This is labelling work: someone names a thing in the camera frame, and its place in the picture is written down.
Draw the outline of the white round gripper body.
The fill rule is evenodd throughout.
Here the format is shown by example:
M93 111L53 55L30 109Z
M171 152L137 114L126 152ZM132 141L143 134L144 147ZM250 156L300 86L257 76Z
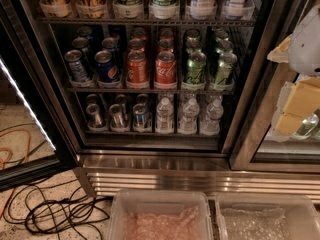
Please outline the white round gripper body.
M320 5L315 5L292 33L288 61L297 73L320 76Z

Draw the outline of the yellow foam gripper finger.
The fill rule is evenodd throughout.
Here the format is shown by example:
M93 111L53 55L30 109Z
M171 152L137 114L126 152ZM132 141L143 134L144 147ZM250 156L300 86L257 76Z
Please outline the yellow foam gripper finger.
M292 35L287 36L276 48L274 48L267 55L267 59L275 63L288 63L288 49L291 43L291 37Z
M278 97L273 128L283 136L291 136L302 125L302 121L319 107L319 78L307 77L296 83L286 82Z

